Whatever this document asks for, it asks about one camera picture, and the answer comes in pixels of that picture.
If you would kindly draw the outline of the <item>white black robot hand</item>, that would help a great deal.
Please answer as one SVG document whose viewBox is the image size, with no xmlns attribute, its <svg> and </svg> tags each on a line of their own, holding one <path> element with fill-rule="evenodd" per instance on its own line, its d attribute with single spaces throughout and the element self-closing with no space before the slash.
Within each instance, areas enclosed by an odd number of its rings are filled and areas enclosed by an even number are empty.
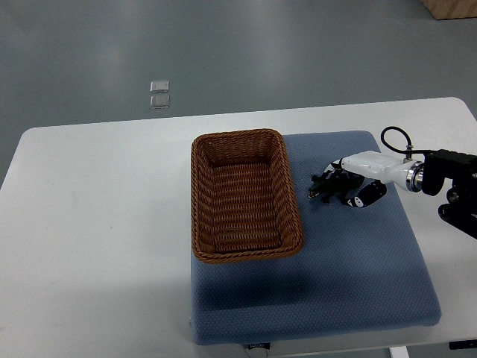
<svg viewBox="0 0 477 358">
<path fill-rule="evenodd" d="M 423 162 L 414 160 L 411 154 L 398 159 L 375 151 L 364 151 L 331 162 L 322 177 L 331 179 L 338 175 L 371 180 L 354 197 L 341 199 L 344 205 L 362 208 L 382 198 L 387 193 L 388 183 L 409 192 L 419 192 L 423 182 Z"/>
</svg>

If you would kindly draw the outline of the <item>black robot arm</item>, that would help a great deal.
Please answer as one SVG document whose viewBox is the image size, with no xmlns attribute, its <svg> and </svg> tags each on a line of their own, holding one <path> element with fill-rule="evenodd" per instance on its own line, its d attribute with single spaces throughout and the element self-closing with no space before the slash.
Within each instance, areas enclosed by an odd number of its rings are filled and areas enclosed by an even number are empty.
<svg viewBox="0 0 477 358">
<path fill-rule="evenodd" d="M 447 224 L 476 238 L 476 156 L 440 149 L 425 151 L 421 190 L 436 196 L 444 182 L 451 180 L 447 202 L 438 215 Z"/>
</svg>

